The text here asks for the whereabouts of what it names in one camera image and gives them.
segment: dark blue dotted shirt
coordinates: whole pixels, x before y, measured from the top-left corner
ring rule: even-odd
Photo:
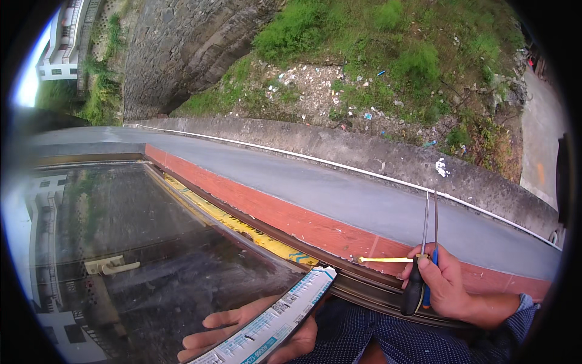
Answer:
[[[486,338],[468,346],[448,330],[378,313],[333,299],[315,314],[315,348],[293,364],[353,364],[374,337],[388,363],[502,363],[523,342],[539,304],[520,295],[520,306]]]

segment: white pipe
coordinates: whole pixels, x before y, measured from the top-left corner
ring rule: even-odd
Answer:
[[[332,162],[332,161],[327,161],[325,159],[320,159],[320,158],[315,158],[315,157],[311,157],[311,156],[306,156],[304,154],[294,153],[292,151],[286,151],[286,150],[277,149],[277,148],[271,148],[271,147],[264,147],[264,146],[260,146],[260,145],[257,145],[257,144],[239,142],[237,140],[224,139],[224,138],[219,138],[219,137],[216,137],[216,136],[195,134],[195,133],[189,133],[189,132],[180,132],[178,130],[171,130],[171,129],[159,129],[159,128],[154,128],[153,126],[146,126],[146,125],[141,125],[141,124],[126,124],[124,126],[132,126],[132,125],[141,126],[143,128],[149,128],[149,129],[154,129],[154,130],[160,130],[162,132],[181,133],[181,134],[193,135],[193,136],[198,136],[198,137],[203,137],[203,138],[208,138],[208,139],[221,140],[223,142],[241,144],[241,145],[249,146],[249,147],[255,147],[255,148],[260,148],[260,149],[271,150],[271,151],[275,151],[275,152],[279,152],[279,153],[288,154],[290,156],[305,158],[305,159],[309,159],[309,160],[316,161],[316,162],[320,162],[320,163],[326,163],[326,164],[333,165],[333,166],[336,166],[336,167],[339,167],[339,168],[349,169],[349,170],[354,171],[354,172],[359,172],[359,173],[362,173],[362,174],[366,174],[368,176],[372,176],[372,177],[376,177],[376,178],[380,178],[380,179],[385,179],[386,181],[391,181],[391,182],[394,182],[394,183],[398,183],[400,185],[408,186],[408,187],[411,187],[411,188],[416,188],[416,189],[419,189],[421,191],[425,191],[425,192],[428,191],[430,193],[434,193],[435,192],[434,190],[432,190],[430,188],[426,188],[426,187],[422,187],[422,186],[415,185],[413,183],[408,183],[408,182],[405,182],[405,181],[401,181],[400,179],[383,176],[383,175],[378,174],[378,173],[369,172],[369,171],[366,171],[364,169],[350,167],[349,165],[344,165],[344,164],[340,164],[340,163],[336,163],[336,162]],[[463,200],[460,200],[460,199],[458,199],[456,197],[453,197],[453,196],[449,195],[448,193],[443,193],[443,192],[438,192],[438,191],[436,193],[437,193],[437,195],[442,196],[442,197],[444,197],[446,199],[455,201],[456,203],[460,203],[461,205],[464,205],[464,206],[467,206],[467,207],[472,208],[474,210],[477,210],[480,213],[485,214],[487,216],[490,216],[490,217],[492,217],[494,219],[497,219],[499,221],[503,221],[506,224],[509,224],[509,225],[511,225],[511,226],[513,226],[513,227],[515,227],[515,228],[517,228],[517,229],[519,229],[519,230],[521,230],[521,231],[523,231],[525,233],[530,234],[531,236],[534,236],[534,237],[538,238],[539,240],[543,241],[544,243],[548,244],[549,246],[553,246],[557,250],[562,251],[562,248],[560,248],[560,247],[556,246],[555,244],[551,243],[549,240],[542,238],[541,236],[539,236],[538,234],[536,234],[533,231],[529,231],[525,227],[522,227],[520,225],[517,225],[513,221],[509,221],[506,218],[503,218],[501,216],[497,216],[494,213],[490,213],[489,211],[483,210],[481,207],[477,207],[477,206],[472,205],[472,204],[470,204],[468,202],[465,202]]]

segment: person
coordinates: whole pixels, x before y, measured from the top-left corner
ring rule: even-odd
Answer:
[[[426,245],[431,254],[434,244]],[[420,245],[409,258],[420,253]],[[469,345],[443,328],[434,328],[378,313],[343,299],[328,299],[302,327],[268,358],[268,364],[322,363],[491,363],[507,362],[525,339],[539,304],[526,294],[468,294],[463,287],[459,260],[442,246],[438,266],[419,258],[418,268],[431,289],[431,306],[443,317],[465,321],[487,331]],[[398,278],[408,283],[412,263]],[[261,298],[240,309],[213,313],[203,325],[218,330],[189,335],[183,361],[198,355],[264,311],[278,297]]]

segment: shirt sleeve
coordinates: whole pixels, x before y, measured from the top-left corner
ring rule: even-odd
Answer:
[[[520,294],[520,304],[496,330],[469,347],[472,362],[507,362],[526,338],[535,312],[540,308],[529,295]]]

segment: yellow tape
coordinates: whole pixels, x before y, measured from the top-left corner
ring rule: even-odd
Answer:
[[[252,226],[245,224],[236,217],[222,211],[218,207],[190,191],[190,189],[188,189],[185,185],[182,185],[170,175],[164,173],[164,178],[167,183],[173,186],[196,206],[204,210],[207,214],[226,225],[229,229],[243,234],[248,234],[255,244],[264,247],[271,253],[276,254],[283,259],[292,260],[297,263],[305,263],[310,266],[314,266],[319,263],[319,260],[310,257],[309,255],[302,253],[299,250],[293,249],[278,240],[273,239],[272,237],[253,228]]]

